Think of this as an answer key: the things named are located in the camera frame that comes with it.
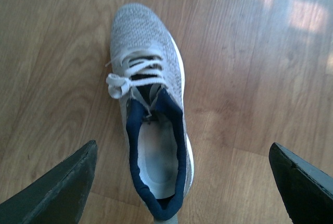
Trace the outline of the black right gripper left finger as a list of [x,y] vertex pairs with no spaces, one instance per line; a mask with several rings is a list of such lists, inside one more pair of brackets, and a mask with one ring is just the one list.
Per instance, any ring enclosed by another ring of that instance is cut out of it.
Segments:
[[91,140],[1,203],[1,223],[78,223],[90,193],[98,147]]

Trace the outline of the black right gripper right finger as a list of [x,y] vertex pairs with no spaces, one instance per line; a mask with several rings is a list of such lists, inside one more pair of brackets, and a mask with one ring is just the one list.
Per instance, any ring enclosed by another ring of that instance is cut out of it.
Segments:
[[332,223],[332,177],[276,142],[268,158],[292,222]]

